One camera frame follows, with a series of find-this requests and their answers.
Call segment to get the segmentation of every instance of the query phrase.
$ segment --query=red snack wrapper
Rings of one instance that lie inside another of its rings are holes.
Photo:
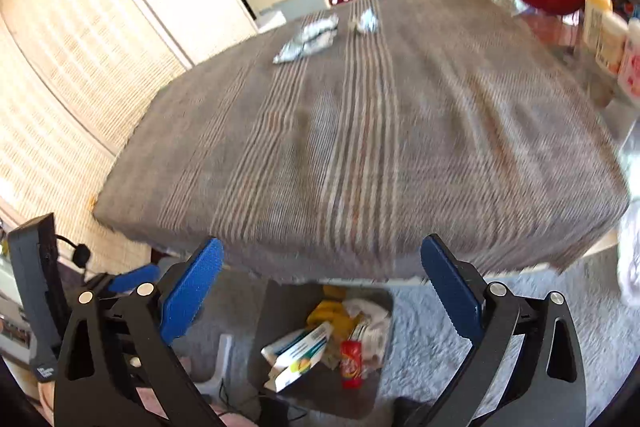
[[[362,385],[362,344],[344,341],[340,344],[340,375],[342,387],[357,389]]]

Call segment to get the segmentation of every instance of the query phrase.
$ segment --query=silver bolt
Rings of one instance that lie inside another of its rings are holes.
[[[551,292],[551,300],[556,304],[562,304],[564,302],[564,297],[562,297],[561,293]]]
[[[91,292],[82,292],[78,297],[78,302],[81,304],[87,304],[91,302],[91,299],[93,298],[94,298],[94,294],[92,294]]]
[[[499,282],[494,282],[489,285],[489,291],[497,297],[504,297],[507,295],[507,286]]]
[[[154,290],[154,286],[150,282],[142,283],[138,286],[138,295],[146,297],[147,295],[151,295],[151,292]]]

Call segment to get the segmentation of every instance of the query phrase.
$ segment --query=carpet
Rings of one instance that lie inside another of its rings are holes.
[[[564,273],[552,270],[497,277],[516,295],[543,298],[561,291],[574,318],[584,360],[587,386],[587,420],[591,423],[616,394],[640,355],[640,309],[620,301],[616,279],[617,253],[607,250],[581,259]],[[210,378],[215,366],[220,333],[234,336],[228,379],[231,403],[256,418],[256,390],[246,381],[246,360],[266,288],[264,280],[244,273],[223,271],[207,296],[201,318],[174,349],[193,360],[194,380]],[[397,396],[434,401],[464,359],[469,341],[457,336],[431,285],[396,287],[394,334],[383,371],[378,400],[362,421],[348,421],[309,413],[295,427],[364,427],[391,425],[392,403]],[[421,339],[409,345],[410,339]],[[491,410],[504,390],[522,339],[514,337],[502,366],[478,414]],[[313,371],[303,378],[313,378]]]

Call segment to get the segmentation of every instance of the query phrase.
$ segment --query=crumpled paper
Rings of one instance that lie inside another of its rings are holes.
[[[331,15],[326,19],[312,22],[304,26],[280,52],[273,57],[274,64],[292,62],[300,57],[308,57],[327,49],[334,43],[338,34],[338,16]]]
[[[354,26],[360,34],[375,33],[378,31],[378,18],[373,13],[373,10],[369,8],[360,16]]]

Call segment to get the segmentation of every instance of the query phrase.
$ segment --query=brown tablecloth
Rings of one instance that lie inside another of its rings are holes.
[[[372,6],[376,34],[349,29]],[[423,275],[436,232],[481,271],[566,267],[628,195],[572,78],[488,0],[357,0],[334,45],[289,64],[300,27],[257,36],[162,89],[95,217],[278,280]],[[320,15],[307,18],[309,22]]]

